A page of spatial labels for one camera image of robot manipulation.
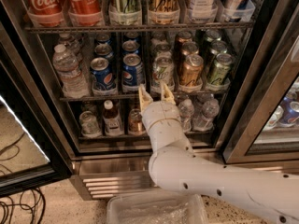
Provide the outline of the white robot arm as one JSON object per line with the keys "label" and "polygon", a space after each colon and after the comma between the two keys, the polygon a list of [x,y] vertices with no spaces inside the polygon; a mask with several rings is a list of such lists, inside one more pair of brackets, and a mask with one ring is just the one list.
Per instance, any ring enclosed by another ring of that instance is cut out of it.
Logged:
{"label": "white robot arm", "polygon": [[173,93],[161,85],[155,101],[143,85],[138,97],[152,155],[149,176],[160,188],[214,197],[276,224],[299,224],[299,176],[208,161],[195,155],[183,132]]}

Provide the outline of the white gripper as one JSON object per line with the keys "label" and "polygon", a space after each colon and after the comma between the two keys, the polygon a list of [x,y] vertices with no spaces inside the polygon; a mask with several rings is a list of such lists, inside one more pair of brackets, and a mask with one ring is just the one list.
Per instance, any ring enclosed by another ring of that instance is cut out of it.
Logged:
{"label": "white gripper", "polygon": [[178,107],[175,105],[176,102],[173,93],[163,81],[160,82],[160,89],[162,101],[153,102],[145,86],[140,84],[138,87],[142,122],[147,131],[160,121],[173,120],[180,122],[180,114]]}

